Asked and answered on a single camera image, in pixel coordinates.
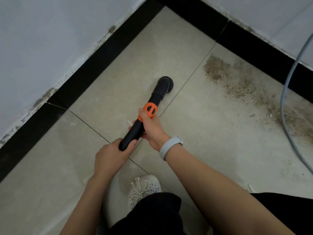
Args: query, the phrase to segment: smartwatch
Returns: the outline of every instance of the smartwatch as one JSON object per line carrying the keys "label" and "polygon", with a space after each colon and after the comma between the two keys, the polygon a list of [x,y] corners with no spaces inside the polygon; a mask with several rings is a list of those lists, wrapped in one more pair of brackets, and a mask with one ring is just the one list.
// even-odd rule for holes
{"label": "smartwatch", "polygon": [[178,143],[182,145],[182,138],[175,136],[174,138],[170,138],[169,140],[167,140],[167,142],[162,146],[162,148],[160,149],[160,156],[164,161],[168,150],[170,150],[171,147]]}

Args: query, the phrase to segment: vacuum cleaner wand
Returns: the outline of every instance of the vacuum cleaner wand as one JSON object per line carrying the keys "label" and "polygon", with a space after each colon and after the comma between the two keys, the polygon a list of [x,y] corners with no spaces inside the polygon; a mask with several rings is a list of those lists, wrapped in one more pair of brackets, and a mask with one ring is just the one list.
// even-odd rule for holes
{"label": "vacuum cleaner wand", "polygon": [[[163,100],[165,94],[170,92],[173,89],[173,87],[174,87],[173,80],[169,77],[164,76],[158,80],[157,85],[154,88],[148,103],[143,107],[143,109],[148,113],[148,116],[151,119],[157,113],[157,107]],[[144,128],[142,118],[138,116],[134,125],[128,131],[123,140],[119,143],[119,150],[124,151],[125,149],[127,149],[128,144],[134,139],[139,139],[143,132]]]}

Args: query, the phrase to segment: shoe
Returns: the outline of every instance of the shoe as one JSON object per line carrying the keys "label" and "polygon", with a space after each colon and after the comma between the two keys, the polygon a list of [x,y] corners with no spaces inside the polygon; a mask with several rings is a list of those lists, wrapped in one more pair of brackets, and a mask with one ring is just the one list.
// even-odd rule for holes
{"label": "shoe", "polygon": [[128,193],[129,211],[131,211],[142,198],[154,193],[162,192],[159,180],[153,175],[137,177],[131,185],[132,188]]}

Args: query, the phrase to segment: wall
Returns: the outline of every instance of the wall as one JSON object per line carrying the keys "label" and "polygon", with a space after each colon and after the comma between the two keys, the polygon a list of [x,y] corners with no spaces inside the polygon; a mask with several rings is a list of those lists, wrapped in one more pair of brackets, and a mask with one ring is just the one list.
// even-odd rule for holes
{"label": "wall", "polygon": [[[202,0],[227,17],[251,27],[275,47],[297,56],[313,33],[313,0]],[[302,62],[313,67],[313,43]]]}
{"label": "wall", "polygon": [[143,1],[0,0],[0,147]]}

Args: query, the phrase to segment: power cord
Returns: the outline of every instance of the power cord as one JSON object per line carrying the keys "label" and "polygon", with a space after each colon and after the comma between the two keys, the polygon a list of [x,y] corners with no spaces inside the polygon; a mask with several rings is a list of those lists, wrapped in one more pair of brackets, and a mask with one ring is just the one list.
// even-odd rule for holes
{"label": "power cord", "polygon": [[290,69],[290,72],[287,76],[285,85],[284,85],[284,89],[283,92],[281,93],[281,97],[280,97],[280,113],[281,113],[281,119],[283,122],[283,129],[285,131],[285,134],[287,136],[287,138],[289,139],[289,142],[293,148],[293,150],[295,151],[295,154],[298,156],[298,158],[301,160],[301,162],[307,167],[307,169],[311,172],[311,174],[313,175],[313,168],[307,163],[307,161],[304,159],[304,157],[302,156],[302,154],[300,153],[299,149],[297,148],[294,140],[292,139],[291,135],[289,134],[287,127],[286,127],[286,121],[285,121],[285,116],[284,116],[284,100],[285,100],[285,95],[288,89],[288,85],[290,82],[290,79],[293,75],[293,72],[295,71],[296,66],[298,65],[301,56],[303,54],[303,52],[305,51],[305,49],[307,48],[307,46],[309,45],[309,43],[311,42],[311,40],[313,39],[313,33],[310,35],[310,37],[307,39],[306,43],[303,45],[299,55],[297,56],[294,64],[292,65],[292,68]]}

